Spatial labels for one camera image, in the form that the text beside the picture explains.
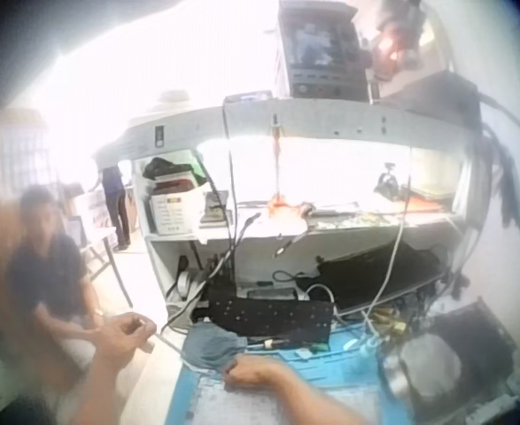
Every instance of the white box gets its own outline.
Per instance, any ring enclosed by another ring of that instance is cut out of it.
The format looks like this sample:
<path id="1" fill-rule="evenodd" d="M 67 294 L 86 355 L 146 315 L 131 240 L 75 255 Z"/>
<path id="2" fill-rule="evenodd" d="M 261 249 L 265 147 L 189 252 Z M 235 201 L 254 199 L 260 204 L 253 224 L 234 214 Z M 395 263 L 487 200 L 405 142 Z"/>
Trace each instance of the white box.
<path id="1" fill-rule="evenodd" d="M 151 209 L 157 233 L 182 235 L 198 228 L 198 221 L 205 206 L 202 187 L 183 193 L 153 195 Z"/>

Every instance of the hair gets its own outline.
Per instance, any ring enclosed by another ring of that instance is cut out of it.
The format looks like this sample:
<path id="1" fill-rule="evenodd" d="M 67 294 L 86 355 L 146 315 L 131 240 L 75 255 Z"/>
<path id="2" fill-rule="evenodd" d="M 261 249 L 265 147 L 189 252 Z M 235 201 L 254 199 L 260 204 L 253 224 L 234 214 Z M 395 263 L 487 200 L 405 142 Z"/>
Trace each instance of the hair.
<path id="1" fill-rule="evenodd" d="M 21 196 L 19 210 L 22 217 L 26 217 L 31 210 L 39 205 L 55 204 L 55 198 L 44 186 L 30 186 Z"/>

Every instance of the dark pants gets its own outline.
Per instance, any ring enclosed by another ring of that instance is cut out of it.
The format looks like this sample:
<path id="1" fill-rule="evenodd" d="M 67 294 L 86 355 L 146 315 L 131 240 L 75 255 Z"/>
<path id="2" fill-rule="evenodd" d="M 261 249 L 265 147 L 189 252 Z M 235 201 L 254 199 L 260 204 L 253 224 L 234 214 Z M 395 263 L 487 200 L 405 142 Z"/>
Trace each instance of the dark pants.
<path id="1" fill-rule="evenodd" d="M 106 206 L 110 213 L 112 225 L 116 228 L 118 244 L 129 243 L 129 223 L 128 213 L 126 212 L 126 190 L 106 193 Z"/>

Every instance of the blue anti-static mat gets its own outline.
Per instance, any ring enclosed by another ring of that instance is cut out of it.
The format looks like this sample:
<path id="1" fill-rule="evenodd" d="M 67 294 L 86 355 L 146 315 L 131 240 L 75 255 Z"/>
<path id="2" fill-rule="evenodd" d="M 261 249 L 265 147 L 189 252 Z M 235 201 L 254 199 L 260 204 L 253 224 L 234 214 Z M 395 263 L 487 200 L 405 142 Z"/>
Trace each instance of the blue anti-static mat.
<path id="1" fill-rule="evenodd" d="M 357 343 L 348 350 L 345 344 L 356 337 Z M 407 409 L 396 399 L 384 391 L 378 377 L 376 349 L 371 347 L 371 341 L 363 334 L 361 326 L 337 328 L 330 334 L 329 352 L 318 353 L 310 359 L 302 359 L 295 350 L 251 351 L 257 355 L 268 355 L 286 361 L 305 380 L 314 386 L 327 391 L 330 395 L 338 395 L 341 391 L 356 394 L 370 394 L 376 400 L 376 409 L 379 412 L 379 421 L 384 425 L 406 425 L 413 423 Z M 249 393 L 234 394 L 226 392 L 221 384 L 221 376 L 213 375 L 202 377 L 183 366 L 171 399 L 171 406 L 167 414 L 165 425 L 183 425 L 201 423 L 195 415 L 226 415 L 227 410 L 240 409 L 239 423 L 252 425 L 255 423 L 271 423 L 274 418 L 282 414 L 276 403 L 269 400 L 270 396 L 259 394 L 257 397 Z M 254 405 L 247 405 L 250 400 Z M 266 414 L 273 417 L 257 417 L 261 409 L 272 409 L 274 412 Z"/>

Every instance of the wall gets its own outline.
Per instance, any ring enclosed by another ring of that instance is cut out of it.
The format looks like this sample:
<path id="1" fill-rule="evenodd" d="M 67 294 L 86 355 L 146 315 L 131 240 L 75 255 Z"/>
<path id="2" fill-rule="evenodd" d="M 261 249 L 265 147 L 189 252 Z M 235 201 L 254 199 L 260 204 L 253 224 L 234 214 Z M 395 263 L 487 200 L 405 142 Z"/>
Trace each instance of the wall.
<path id="1" fill-rule="evenodd" d="M 454 70 L 475 82 L 520 119 L 520 14 L 503 0 L 427 0 L 439 13 L 454 55 Z M 520 179 L 520 131 L 500 113 L 483 109 L 514 158 Z M 502 228 L 500 200 L 493 199 L 485 231 L 465 267 L 470 293 L 481 296 L 516 340 L 520 362 L 520 234 Z"/>

